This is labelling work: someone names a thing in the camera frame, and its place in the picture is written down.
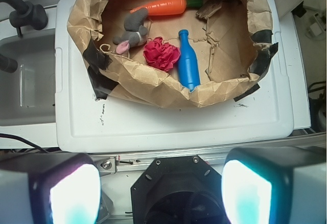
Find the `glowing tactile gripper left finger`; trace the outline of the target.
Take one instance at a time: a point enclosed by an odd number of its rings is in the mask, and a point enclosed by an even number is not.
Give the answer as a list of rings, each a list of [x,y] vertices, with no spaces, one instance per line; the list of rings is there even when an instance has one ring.
[[[1,223],[96,223],[100,173],[84,153],[1,156]]]

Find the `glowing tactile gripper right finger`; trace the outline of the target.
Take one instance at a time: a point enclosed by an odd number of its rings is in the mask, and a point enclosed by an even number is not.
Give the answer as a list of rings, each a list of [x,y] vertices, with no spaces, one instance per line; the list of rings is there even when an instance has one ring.
[[[326,223],[326,149],[234,148],[221,193],[230,223]]]

